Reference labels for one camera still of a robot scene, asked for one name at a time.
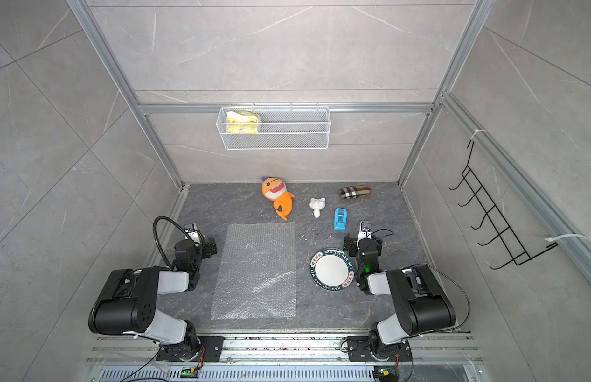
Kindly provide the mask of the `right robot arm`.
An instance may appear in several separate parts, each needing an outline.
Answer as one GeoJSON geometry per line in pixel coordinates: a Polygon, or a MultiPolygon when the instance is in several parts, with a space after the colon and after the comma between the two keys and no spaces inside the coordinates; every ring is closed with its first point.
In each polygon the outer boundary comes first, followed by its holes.
{"type": "Polygon", "coordinates": [[[459,329],[453,304],[436,275],[443,272],[430,264],[414,264],[384,271],[379,257],[383,239],[367,227],[357,237],[346,235],[343,250],[355,260],[354,281],[368,295],[391,297],[394,313],[371,327],[362,353],[378,361],[398,358],[408,340],[435,332],[459,329]]]}

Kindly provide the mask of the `green rimmed white dinner plate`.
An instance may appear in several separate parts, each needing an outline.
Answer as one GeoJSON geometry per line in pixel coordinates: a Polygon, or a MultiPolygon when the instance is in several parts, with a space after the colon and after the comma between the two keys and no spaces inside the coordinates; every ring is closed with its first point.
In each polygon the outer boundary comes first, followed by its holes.
{"type": "Polygon", "coordinates": [[[324,248],[309,262],[313,282],[326,291],[342,291],[355,280],[355,262],[348,254],[336,248],[324,248]]]}

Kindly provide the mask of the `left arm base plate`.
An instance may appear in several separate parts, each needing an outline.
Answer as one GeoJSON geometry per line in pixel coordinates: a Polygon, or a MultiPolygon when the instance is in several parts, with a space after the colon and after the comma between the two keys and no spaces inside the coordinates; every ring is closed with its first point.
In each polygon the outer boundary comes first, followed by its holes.
{"type": "Polygon", "coordinates": [[[202,336],[195,340],[185,340],[176,345],[162,345],[156,355],[157,361],[218,362],[222,355],[225,337],[202,336]]]}

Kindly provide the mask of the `orange shark plush toy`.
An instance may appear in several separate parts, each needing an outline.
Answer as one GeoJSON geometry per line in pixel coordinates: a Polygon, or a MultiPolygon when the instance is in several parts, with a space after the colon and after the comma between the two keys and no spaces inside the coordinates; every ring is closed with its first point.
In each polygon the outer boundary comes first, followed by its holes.
{"type": "Polygon", "coordinates": [[[295,195],[288,191],[285,182],[279,178],[263,177],[261,191],[266,199],[273,202],[277,216],[287,221],[295,195]]]}

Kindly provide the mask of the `yellow white cloth in basket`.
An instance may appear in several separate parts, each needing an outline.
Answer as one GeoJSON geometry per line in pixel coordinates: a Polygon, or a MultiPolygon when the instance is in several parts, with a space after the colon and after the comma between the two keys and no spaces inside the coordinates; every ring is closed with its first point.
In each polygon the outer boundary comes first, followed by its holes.
{"type": "Polygon", "coordinates": [[[250,111],[227,111],[226,113],[227,134],[255,135],[260,125],[260,116],[250,111]]]}

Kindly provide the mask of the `blue toy car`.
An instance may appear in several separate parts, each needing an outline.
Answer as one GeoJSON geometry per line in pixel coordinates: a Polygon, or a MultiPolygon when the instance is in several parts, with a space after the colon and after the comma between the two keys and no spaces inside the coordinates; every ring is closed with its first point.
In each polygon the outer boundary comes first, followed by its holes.
{"type": "Polygon", "coordinates": [[[348,211],[344,208],[337,208],[335,210],[334,230],[344,232],[346,230],[347,218],[348,211]]]}

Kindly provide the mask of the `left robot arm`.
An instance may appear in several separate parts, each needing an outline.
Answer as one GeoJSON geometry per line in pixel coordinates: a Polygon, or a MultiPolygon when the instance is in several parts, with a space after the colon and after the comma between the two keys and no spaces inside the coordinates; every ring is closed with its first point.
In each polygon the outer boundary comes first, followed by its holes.
{"type": "Polygon", "coordinates": [[[205,237],[195,224],[179,225],[167,216],[152,223],[152,234],[163,266],[118,269],[110,273],[91,309],[88,326],[106,336],[142,337],[158,345],[156,361],[219,361],[225,338],[200,337],[192,322],[174,318],[157,308],[158,296],[193,291],[200,280],[202,262],[218,253],[214,237],[205,237]],[[177,228],[182,240],[170,260],[158,236],[161,221],[177,228]]]}

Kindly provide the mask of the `plaid brown pouch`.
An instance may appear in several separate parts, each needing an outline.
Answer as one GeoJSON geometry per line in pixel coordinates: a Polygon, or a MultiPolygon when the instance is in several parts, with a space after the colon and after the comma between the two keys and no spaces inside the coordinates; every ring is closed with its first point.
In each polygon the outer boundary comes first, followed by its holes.
{"type": "Polygon", "coordinates": [[[368,197],[371,194],[369,186],[347,186],[338,191],[338,195],[343,199],[354,199],[359,197],[368,197]]]}

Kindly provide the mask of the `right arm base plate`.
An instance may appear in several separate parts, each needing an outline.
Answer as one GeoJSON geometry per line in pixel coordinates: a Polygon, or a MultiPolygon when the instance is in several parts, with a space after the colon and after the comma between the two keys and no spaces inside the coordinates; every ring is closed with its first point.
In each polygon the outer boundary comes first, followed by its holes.
{"type": "Polygon", "coordinates": [[[412,361],[413,355],[408,342],[385,345],[380,340],[367,336],[348,336],[340,345],[340,350],[348,355],[349,361],[412,361]]]}

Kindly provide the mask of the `small white figurine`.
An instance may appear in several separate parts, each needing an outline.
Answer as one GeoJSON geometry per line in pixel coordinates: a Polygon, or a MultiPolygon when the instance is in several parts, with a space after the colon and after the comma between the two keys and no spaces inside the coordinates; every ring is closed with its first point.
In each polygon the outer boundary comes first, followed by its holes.
{"type": "Polygon", "coordinates": [[[326,207],[326,198],[312,198],[309,203],[314,218],[320,218],[321,211],[326,207]]]}

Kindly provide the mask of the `aluminium mounting rail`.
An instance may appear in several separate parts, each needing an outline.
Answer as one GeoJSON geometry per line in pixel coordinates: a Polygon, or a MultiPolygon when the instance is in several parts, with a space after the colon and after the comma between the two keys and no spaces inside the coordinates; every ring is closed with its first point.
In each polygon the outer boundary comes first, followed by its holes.
{"type": "Polygon", "coordinates": [[[412,361],[349,361],[340,345],[362,329],[218,331],[218,362],[156,361],[158,348],[142,339],[95,337],[79,381],[488,381],[470,334],[432,334],[408,341],[412,361]]]}

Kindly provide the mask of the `clear bubble wrap sheet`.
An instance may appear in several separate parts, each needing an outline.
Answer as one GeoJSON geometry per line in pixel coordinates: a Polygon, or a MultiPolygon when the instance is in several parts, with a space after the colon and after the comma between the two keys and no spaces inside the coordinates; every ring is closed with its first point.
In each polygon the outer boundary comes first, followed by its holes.
{"type": "Polygon", "coordinates": [[[230,225],[211,318],[295,317],[295,237],[292,223],[230,225]]]}

